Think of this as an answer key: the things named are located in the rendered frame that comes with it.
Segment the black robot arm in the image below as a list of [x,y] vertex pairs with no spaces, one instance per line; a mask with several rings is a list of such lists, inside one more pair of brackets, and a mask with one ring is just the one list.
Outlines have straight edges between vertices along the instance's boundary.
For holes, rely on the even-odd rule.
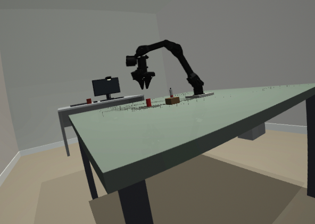
[[[190,68],[188,62],[186,61],[183,55],[183,50],[181,46],[169,40],[164,40],[164,41],[152,44],[152,45],[143,45],[143,46],[138,47],[136,50],[135,56],[129,56],[129,55],[126,56],[126,66],[135,67],[136,64],[138,65],[146,64],[146,59],[148,59],[149,57],[145,54],[148,53],[149,51],[152,51],[161,47],[167,48],[169,51],[172,52],[172,54],[175,57],[178,58],[179,62],[181,63],[186,73],[188,74],[187,80],[193,86],[194,95],[205,94],[203,93],[204,82]],[[141,67],[140,69],[137,68],[137,70],[131,72],[132,77],[136,77],[140,74],[143,75],[143,71]]]

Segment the brown wooden block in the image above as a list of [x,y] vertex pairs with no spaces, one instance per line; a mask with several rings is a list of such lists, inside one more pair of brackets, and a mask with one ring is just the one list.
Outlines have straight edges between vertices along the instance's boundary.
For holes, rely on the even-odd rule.
[[165,103],[168,105],[177,104],[180,103],[180,99],[179,97],[165,98]]

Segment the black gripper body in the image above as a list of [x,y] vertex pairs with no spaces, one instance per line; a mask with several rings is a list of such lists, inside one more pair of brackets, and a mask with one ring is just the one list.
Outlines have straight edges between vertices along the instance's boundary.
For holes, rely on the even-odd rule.
[[153,77],[153,76],[155,76],[155,73],[154,73],[154,72],[147,72],[148,66],[147,66],[146,64],[138,65],[137,68],[140,69],[140,67],[142,68],[143,75],[140,74],[140,75],[138,75],[138,76],[136,76],[136,77],[133,77],[133,78],[132,78],[133,80],[143,79],[144,77],[147,78],[147,77],[151,77],[151,76]]

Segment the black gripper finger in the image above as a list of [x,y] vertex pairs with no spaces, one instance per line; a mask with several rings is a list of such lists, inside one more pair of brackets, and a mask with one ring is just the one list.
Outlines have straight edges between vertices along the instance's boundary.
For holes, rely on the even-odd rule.
[[137,79],[136,81],[138,81],[141,89],[144,89],[144,79]]
[[151,82],[152,77],[147,77],[147,78],[143,78],[143,79],[144,79],[144,81],[145,81],[145,86],[146,86],[146,89],[148,89],[148,87],[149,87],[149,84],[150,84],[150,82]]

